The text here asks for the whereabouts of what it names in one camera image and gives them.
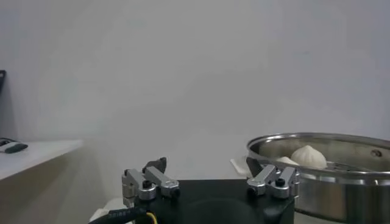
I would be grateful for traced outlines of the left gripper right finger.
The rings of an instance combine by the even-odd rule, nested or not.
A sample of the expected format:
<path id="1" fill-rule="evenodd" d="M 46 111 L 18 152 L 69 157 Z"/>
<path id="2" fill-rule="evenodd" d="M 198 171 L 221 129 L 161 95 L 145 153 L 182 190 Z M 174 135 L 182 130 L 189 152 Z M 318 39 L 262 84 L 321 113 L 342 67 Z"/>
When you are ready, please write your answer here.
<path id="1" fill-rule="evenodd" d="M 246 164 L 252 175 L 247 180 L 247 194 L 252 198 L 264 195 L 267 191 L 274 198 L 286 199 L 299 194 L 299 173 L 295 167 L 273 164 L 261 164 L 257 159 L 246 158 Z"/>

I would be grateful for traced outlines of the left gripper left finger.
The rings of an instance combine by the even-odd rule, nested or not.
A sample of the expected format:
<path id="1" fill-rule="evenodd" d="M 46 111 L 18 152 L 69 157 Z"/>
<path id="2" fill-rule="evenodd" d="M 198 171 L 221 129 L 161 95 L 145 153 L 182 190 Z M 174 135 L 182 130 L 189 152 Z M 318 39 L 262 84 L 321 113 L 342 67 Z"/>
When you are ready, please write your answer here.
<path id="1" fill-rule="evenodd" d="M 126 169 L 122 174 L 122 200 L 126 207 L 136 201 L 149 203 L 158 197 L 176 200 L 180 197 L 180 184 L 165 175 L 167 158 L 149 161 L 141 171 Z"/>

